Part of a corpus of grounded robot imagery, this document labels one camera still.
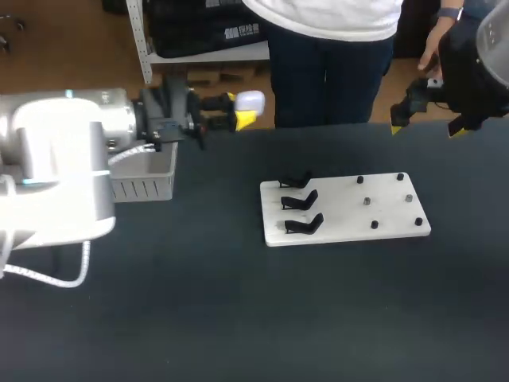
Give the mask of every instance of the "wooden floor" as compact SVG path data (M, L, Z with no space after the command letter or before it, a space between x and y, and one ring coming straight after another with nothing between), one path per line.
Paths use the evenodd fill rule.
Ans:
M2 0L0 12L18 14L25 32L1 20L12 53L0 54L0 94L61 88L125 88L136 96L145 86L128 17L105 14L100 0ZM383 81L372 120L386 123L389 109L399 102L418 75L414 60L396 60ZM274 125L274 96L269 73L246 83L199 89L211 94L259 89L266 93L267 111L256 127ZM447 119L434 105L419 119Z

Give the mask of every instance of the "table surface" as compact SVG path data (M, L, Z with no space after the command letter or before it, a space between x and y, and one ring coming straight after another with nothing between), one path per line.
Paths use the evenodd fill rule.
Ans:
M509 125L211 134L179 147L174 199L117 205L85 284L0 281L0 378L487 381L509 378ZM268 248L259 184L407 172L427 238ZM11 263L76 277L79 247Z

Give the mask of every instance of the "dark jeans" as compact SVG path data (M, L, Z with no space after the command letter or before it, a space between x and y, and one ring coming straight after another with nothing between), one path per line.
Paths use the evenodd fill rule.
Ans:
M276 127L365 123L393 40L345 42L303 36L265 25L269 40Z

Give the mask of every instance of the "hand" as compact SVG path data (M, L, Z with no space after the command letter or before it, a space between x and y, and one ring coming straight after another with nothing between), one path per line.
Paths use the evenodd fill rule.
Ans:
M438 46L440 44L440 40L453 27L454 24L455 21L452 18L438 19L438 23L429 33L428 40L426 41L425 52L419 61L419 70L425 70L428 67L434 54L438 56ZM431 68L431 72L428 73L428 76L436 80L442 79L442 68L440 63L436 67Z

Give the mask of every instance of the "white plate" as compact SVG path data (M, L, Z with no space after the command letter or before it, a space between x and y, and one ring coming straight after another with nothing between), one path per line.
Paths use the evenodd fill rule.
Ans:
M397 239L428 236L431 226L408 174L398 181L398 173L364 175L364 182L355 177L327 177L311 179L305 189L280 188L278 181L260 185L262 195L265 241L270 247L286 245L322 244L357 240ZM309 211L283 210L281 197L304 200L313 190L318 199ZM406 196L412 195L407 202ZM370 205L364 198L371 199ZM310 223L323 213L324 223L313 235L286 233L285 220ZM421 218L422 225L415 221ZM377 229L371 222L378 221Z

